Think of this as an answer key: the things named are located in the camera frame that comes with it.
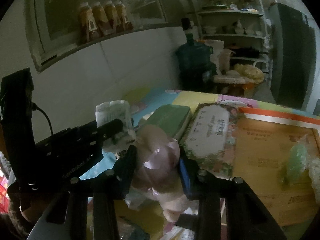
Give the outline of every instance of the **plastic container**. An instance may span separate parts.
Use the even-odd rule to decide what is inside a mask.
[[[186,30],[187,43],[181,45],[176,55],[179,61],[182,89],[206,92],[206,85],[216,75],[216,65],[211,63],[213,48],[193,40],[192,30]]]
[[[216,40],[204,40],[204,44],[213,48],[213,54],[210,55],[210,61],[216,65],[217,73],[219,74],[219,55],[223,51],[224,42]]]
[[[133,30],[132,23],[129,21],[124,4],[121,1],[116,1],[115,6],[124,30]]]
[[[94,20],[92,9],[87,2],[81,3],[79,6],[79,22],[82,43],[87,43],[100,37],[100,32]]]
[[[92,13],[100,33],[102,33],[104,36],[114,33],[114,30],[111,28],[107,15],[100,2],[95,2],[92,5]]]
[[[114,30],[116,33],[123,32],[123,26],[121,24],[120,18],[118,16],[117,10],[115,5],[113,4],[112,1],[106,1],[104,3],[104,11],[107,15],[107,18],[109,20],[111,28]]]

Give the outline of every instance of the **book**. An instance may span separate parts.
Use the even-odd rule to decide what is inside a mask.
[[[164,132],[180,140],[191,119],[191,109],[188,106],[163,105],[159,107],[144,123],[153,124]]]
[[[222,104],[199,104],[181,145],[201,169],[218,177],[232,176],[236,147],[238,109]]]

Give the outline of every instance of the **green book cover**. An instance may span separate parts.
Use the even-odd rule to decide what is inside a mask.
[[[156,125],[164,130],[168,136],[180,140],[190,119],[190,107],[163,105],[154,111],[144,125]]]

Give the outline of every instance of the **plastic bag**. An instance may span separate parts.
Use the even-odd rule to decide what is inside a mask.
[[[286,173],[286,180],[289,185],[297,183],[302,173],[307,169],[308,149],[306,140],[307,136],[305,135],[290,149]]]
[[[267,50],[271,50],[271,49],[272,49],[271,38],[270,38],[270,35],[269,35],[269,34],[267,34],[267,35],[264,37],[263,47],[265,47]]]
[[[210,61],[216,65],[217,74],[220,73],[219,55],[223,51],[223,41],[204,40],[204,44],[213,48],[213,54],[210,55]]]
[[[230,49],[224,49],[219,55],[219,69],[221,73],[230,70],[230,56],[233,53]]]
[[[138,131],[136,147],[137,168],[132,187],[148,199],[159,201],[169,222],[177,221],[190,206],[176,168],[180,157],[177,140],[155,125],[146,125]]]
[[[149,201],[149,198],[133,187],[130,187],[129,193],[124,198],[124,202],[126,203],[127,207],[137,211],[139,211],[142,206],[148,204]]]
[[[264,73],[252,65],[235,64],[235,70],[243,77],[253,80],[254,84],[260,84],[264,80]]]
[[[309,177],[315,192],[316,203],[320,205],[320,158],[315,157],[308,163]]]
[[[123,131],[117,133],[103,143],[105,152],[117,153],[129,148],[136,140],[131,121],[131,109],[127,101],[117,100],[102,103],[96,106],[97,126],[100,127],[114,119],[120,119],[123,123]]]
[[[309,147],[307,135],[290,149],[290,156],[284,170],[285,176],[281,178],[281,182],[289,186],[303,181],[308,182],[309,176],[316,203],[320,204],[320,158]]]

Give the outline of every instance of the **screw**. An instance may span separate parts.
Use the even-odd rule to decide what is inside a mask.
[[[104,172],[107,176],[113,176],[115,174],[115,171],[113,169],[108,169]]]
[[[243,183],[243,179],[240,178],[240,177],[235,177],[235,183],[236,184],[241,184],[241,183]]]
[[[70,179],[71,184],[76,184],[76,183],[78,183],[78,181],[79,181],[79,178],[77,178],[77,177],[73,177]]]
[[[207,171],[206,171],[206,170],[199,169],[198,175],[199,175],[199,176],[205,176],[205,175],[207,175]]]

